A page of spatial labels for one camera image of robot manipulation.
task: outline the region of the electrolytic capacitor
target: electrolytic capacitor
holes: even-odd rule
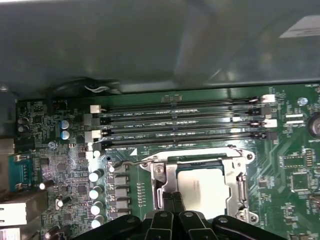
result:
[[[97,169],[89,174],[89,180],[95,183],[96,181],[98,181],[99,178],[101,178],[101,176],[102,172],[99,169]]]
[[[51,237],[53,237],[59,230],[60,230],[60,227],[58,225],[54,225],[44,234],[44,238],[51,239]]]
[[[99,197],[99,195],[102,193],[102,188],[100,186],[95,186],[90,192],[89,197],[92,200],[95,200]]]
[[[63,129],[63,130],[69,129],[71,127],[72,127],[72,124],[68,120],[62,120],[60,122],[60,128]]]
[[[29,132],[29,127],[28,126],[20,126],[20,127],[18,127],[18,132],[19,133],[28,133]]]
[[[91,227],[93,229],[100,227],[105,223],[105,218],[101,215],[95,216],[94,220],[91,222]]]
[[[27,125],[29,123],[29,119],[26,117],[22,117],[18,119],[18,124],[20,125]]]
[[[41,190],[45,190],[47,188],[53,187],[55,185],[55,181],[53,181],[52,179],[44,181],[42,183],[39,184],[39,189]]]
[[[60,137],[62,140],[68,140],[68,139],[72,138],[72,133],[70,131],[63,130],[60,134]]]
[[[62,208],[65,204],[71,202],[71,197],[69,196],[64,196],[63,198],[61,198],[58,202],[57,205],[59,208]]]
[[[96,201],[93,206],[91,207],[90,211],[92,213],[92,215],[99,215],[101,210],[103,209],[104,205],[102,202],[100,201]]]

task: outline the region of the green circuit board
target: green circuit board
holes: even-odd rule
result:
[[[119,144],[105,148],[102,156],[88,161],[88,143],[85,132],[107,130],[106,127],[86,123],[84,115],[90,116],[90,106],[99,105],[106,110],[121,106],[135,106],[122,117],[139,117],[143,113],[139,106],[168,103],[190,103],[203,101],[230,101],[232,99],[274,95],[275,102],[268,104],[271,112],[268,118],[277,120],[277,127],[268,129],[276,133],[272,139],[214,139],[201,140],[203,135],[228,135],[231,130],[212,132],[204,129],[194,134],[194,141],[153,143],[152,134],[133,136],[133,144]],[[126,178],[128,208],[123,212],[114,208],[114,175],[110,166],[120,161],[137,162],[154,153],[164,150],[202,149],[234,145],[256,154],[253,163],[247,165],[247,184],[250,211],[259,216],[256,226],[288,239],[319,239],[320,206],[312,197],[320,194],[320,138],[308,131],[310,119],[320,112],[319,84],[271,85],[240,88],[175,91],[99,96],[91,98],[66,98],[53,102],[53,113],[49,113],[44,100],[20,101],[17,103],[17,116],[22,119],[16,151],[31,151],[34,185],[43,179],[54,179],[55,186],[48,189],[49,209],[42,215],[43,232],[58,224],[70,225],[72,236],[78,236],[91,229],[94,216],[90,212],[93,205],[89,191],[96,185],[103,188],[99,201],[105,205],[103,217],[110,221],[119,214],[131,213],[144,218],[153,210],[150,173],[138,166],[126,167],[122,173]],[[189,107],[194,113],[201,107]],[[211,108],[203,111],[211,113]],[[250,116],[239,116],[243,120],[253,120]],[[68,139],[62,139],[61,121],[69,123]],[[202,119],[207,124],[211,118]],[[152,119],[147,126],[155,126]],[[123,125],[122,128],[140,128],[139,121]],[[248,127],[237,127],[241,133]],[[131,139],[123,134],[117,140],[125,143]],[[102,169],[103,177],[98,182],[90,182],[88,175],[92,169]],[[71,196],[72,201],[57,209],[56,198]]]

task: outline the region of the motherboard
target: motherboard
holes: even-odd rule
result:
[[[207,219],[318,240],[319,95],[291,84],[20,101],[10,190],[47,189],[42,235],[143,220],[179,190]]]

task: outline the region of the cpu socket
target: cpu socket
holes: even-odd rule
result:
[[[229,215],[256,224],[246,181],[246,166],[254,160],[253,152],[230,145],[161,151],[142,159],[140,167],[151,175],[154,210],[163,210],[163,193],[180,192],[185,209],[208,220]]]

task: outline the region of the blue capacitor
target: blue capacitor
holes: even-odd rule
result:
[[[60,128],[65,130],[70,127],[70,123],[67,120],[62,120],[60,122]]]
[[[60,137],[62,140],[68,140],[70,138],[70,132],[64,130],[61,132]]]

